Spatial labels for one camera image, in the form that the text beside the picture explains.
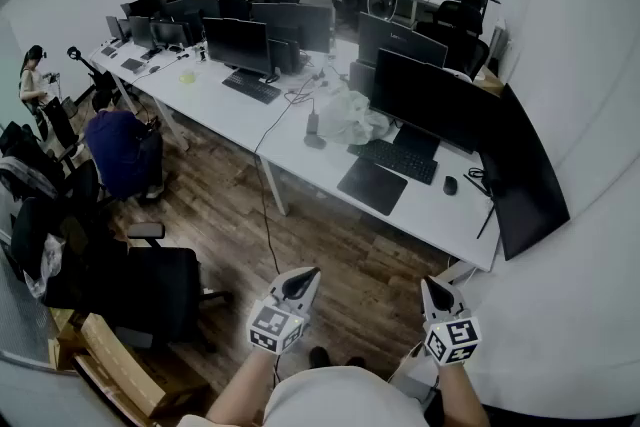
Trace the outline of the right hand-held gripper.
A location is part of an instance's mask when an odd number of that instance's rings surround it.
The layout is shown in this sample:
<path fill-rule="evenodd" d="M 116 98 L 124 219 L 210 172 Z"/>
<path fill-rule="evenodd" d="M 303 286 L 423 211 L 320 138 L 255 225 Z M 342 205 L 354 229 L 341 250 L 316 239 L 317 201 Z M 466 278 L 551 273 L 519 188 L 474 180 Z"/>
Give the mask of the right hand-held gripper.
<path fill-rule="evenodd" d="M 425 277 L 420 282 L 423 314 L 426 319 L 440 315 L 460 315 L 465 309 L 461 292 L 446 281 Z M 433 323 L 427 331 L 425 347 L 438 366 L 464 363 L 481 343 L 475 316 Z"/>

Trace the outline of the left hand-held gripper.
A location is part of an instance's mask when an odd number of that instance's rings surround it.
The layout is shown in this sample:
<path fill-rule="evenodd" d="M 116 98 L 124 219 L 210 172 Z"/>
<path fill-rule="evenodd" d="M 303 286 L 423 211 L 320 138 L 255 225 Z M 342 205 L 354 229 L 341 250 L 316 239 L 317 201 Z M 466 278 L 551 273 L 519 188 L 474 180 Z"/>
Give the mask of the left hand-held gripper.
<path fill-rule="evenodd" d="M 270 285 L 270 294 L 254 302 L 248 318 L 248 342 L 274 355 L 287 352 L 308 327 L 320 280 L 318 267 L 279 274 Z"/>

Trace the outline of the black mouse pad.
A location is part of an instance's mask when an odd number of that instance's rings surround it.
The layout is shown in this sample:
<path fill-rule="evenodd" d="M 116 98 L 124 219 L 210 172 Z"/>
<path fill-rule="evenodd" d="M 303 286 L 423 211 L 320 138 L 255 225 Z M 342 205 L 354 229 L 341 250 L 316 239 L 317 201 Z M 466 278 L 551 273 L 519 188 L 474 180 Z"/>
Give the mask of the black mouse pad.
<path fill-rule="evenodd" d="M 337 189 L 378 213 L 389 216 L 408 181 L 373 162 L 358 158 L 337 185 Z"/>

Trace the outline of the person's left forearm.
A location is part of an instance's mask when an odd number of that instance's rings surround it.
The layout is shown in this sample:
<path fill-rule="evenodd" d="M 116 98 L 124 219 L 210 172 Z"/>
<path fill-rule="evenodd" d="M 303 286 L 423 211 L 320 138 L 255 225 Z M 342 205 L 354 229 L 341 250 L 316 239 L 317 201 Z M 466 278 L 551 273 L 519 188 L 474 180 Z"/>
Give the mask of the person's left forearm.
<path fill-rule="evenodd" d="M 220 425 L 249 427 L 266 404 L 276 355 L 254 348 L 205 418 Z"/>

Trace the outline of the person's right forearm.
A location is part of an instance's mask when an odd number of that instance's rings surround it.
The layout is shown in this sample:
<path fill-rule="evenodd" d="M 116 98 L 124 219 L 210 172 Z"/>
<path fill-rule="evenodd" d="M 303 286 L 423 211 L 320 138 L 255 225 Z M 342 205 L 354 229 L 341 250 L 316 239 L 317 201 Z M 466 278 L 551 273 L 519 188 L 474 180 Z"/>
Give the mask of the person's right forearm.
<path fill-rule="evenodd" d="M 444 427 L 490 427 L 489 417 L 461 363 L 441 366 L 438 377 Z"/>

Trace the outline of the curved black monitor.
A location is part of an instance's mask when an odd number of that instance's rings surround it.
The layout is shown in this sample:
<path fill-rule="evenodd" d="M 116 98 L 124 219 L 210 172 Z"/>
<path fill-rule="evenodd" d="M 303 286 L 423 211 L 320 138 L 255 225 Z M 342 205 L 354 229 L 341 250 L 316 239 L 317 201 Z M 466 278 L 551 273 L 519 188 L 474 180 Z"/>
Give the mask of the curved black monitor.
<path fill-rule="evenodd" d="M 554 168 L 513 89 L 499 96 L 476 86 L 463 96 L 463 119 L 491 194 L 505 258 L 511 260 L 569 221 Z"/>

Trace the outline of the white plastic bag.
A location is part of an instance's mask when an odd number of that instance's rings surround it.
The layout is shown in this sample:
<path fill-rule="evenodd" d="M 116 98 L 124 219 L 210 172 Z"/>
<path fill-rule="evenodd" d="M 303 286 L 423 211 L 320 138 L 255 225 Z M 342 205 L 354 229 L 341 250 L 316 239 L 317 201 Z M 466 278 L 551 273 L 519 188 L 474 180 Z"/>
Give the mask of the white plastic bag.
<path fill-rule="evenodd" d="M 317 134 L 338 144 L 365 145 L 384 137 L 390 125 L 386 115 L 370 109 L 365 95 L 342 89 L 320 110 Z"/>

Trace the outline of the large flat black monitor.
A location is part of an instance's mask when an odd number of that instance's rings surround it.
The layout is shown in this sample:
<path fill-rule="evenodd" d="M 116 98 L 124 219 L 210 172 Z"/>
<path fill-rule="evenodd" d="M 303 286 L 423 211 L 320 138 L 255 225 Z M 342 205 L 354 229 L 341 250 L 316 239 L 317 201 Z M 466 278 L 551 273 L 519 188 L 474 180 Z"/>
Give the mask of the large flat black monitor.
<path fill-rule="evenodd" d="M 371 109 L 467 153 L 478 150 L 500 99 L 448 71 L 381 49 Z"/>

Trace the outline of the brown cardboard box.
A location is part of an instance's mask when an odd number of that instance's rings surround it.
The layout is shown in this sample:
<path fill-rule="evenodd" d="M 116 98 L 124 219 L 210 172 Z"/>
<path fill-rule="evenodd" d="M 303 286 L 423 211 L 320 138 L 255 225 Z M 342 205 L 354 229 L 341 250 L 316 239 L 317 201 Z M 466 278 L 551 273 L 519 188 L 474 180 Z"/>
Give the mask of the brown cardboard box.
<path fill-rule="evenodd" d="M 504 89 L 504 84 L 500 79 L 486 66 L 476 74 L 473 83 L 479 88 L 500 97 Z"/>

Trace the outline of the leaning black monitor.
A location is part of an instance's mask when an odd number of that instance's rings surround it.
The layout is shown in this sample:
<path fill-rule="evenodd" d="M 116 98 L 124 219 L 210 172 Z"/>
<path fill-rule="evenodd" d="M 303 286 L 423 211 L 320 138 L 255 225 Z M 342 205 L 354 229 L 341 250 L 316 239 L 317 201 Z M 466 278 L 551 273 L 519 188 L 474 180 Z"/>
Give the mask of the leaning black monitor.
<path fill-rule="evenodd" d="M 269 39 L 268 42 L 273 68 L 285 75 L 298 74 L 301 67 L 299 43 L 277 39 Z"/>

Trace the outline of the clear plastic bag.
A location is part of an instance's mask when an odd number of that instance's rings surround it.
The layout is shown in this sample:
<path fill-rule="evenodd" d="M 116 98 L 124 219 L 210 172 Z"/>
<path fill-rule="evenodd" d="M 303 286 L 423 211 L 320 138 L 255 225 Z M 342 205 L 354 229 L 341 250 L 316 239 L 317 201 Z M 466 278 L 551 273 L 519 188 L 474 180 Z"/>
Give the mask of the clear plastic bag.
<path fill-rule="evenodd" d="M 26 270 L 23 271 L 25 283 L 35 299 L 43 299 L 47 283 L 50 278 L 56 277 L 62 268 L 62 257 L 66 242 L 52 234 L 45 238 L 40 261 L 40 277 L 32 279 Z"/>

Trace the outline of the black mesh office chair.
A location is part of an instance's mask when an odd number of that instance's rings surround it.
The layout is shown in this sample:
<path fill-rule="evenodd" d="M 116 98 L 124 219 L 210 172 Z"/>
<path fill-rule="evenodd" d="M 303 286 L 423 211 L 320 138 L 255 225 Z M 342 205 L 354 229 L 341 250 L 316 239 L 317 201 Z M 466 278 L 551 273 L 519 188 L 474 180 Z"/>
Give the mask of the black mesh office chair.
<path fill-rule="evenodd" d="M 474 80 L 489 57 L 489 47 L 465 30 L 437 23 L 418 22 L 415 31 L 447 47 L 444 67 Z"/>
<path fill-rule="evenodd" d="M 474 6 L 462 2 L 444 1 L 433 19 L 435 23 L 450 25 L 476 36 L 483 32 L 482 13 Z"/>

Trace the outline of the black monitor with logo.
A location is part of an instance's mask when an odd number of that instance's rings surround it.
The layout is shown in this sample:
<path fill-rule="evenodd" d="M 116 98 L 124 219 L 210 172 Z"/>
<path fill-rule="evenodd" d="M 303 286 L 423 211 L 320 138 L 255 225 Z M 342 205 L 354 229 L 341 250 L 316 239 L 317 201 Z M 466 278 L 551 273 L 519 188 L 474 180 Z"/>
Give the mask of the black monitor with logo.
<path fill-rule="evenodd" d="M 358 60 L 375 66 L 380 49 L 390 50 L 417 61 L 443 67 L 448 47 L 403 25 L 359 14 Z"/>

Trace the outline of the tilted black chair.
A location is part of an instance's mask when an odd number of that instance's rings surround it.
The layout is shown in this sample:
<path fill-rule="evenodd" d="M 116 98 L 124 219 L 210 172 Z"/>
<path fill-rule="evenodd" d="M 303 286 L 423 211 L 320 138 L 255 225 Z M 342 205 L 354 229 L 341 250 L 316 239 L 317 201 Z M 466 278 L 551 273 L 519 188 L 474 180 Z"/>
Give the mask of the tilted black chair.
<path fill-rule="evenodd" d="M 89 77 L 93 80 L 97 91 L 113 91 L 116 88 L 116 83 L 111 74 L 109 72 L 100 72 L 97 70 L 82 57 L 82 54 L 77 47 L 69 47 L 67 55 L 70 59 L 81 62 L 89 70 Z"/>

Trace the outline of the black chair with clothes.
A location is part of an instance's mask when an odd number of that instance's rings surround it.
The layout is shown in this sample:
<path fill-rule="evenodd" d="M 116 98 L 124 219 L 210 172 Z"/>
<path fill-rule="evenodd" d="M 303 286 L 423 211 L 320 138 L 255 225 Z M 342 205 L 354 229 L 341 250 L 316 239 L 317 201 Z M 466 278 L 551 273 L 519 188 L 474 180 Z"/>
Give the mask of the black chair with clothes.
<path fill-rule="evenodd" d="M 0 185 L 15 200 L 33 197 L 69 204 L 86 215 L 97 210 L 101 190 L 92 160 L 66 175 L 62 164 L 39 146 L 31 128 L 15 122 L 0 134 Z"/>

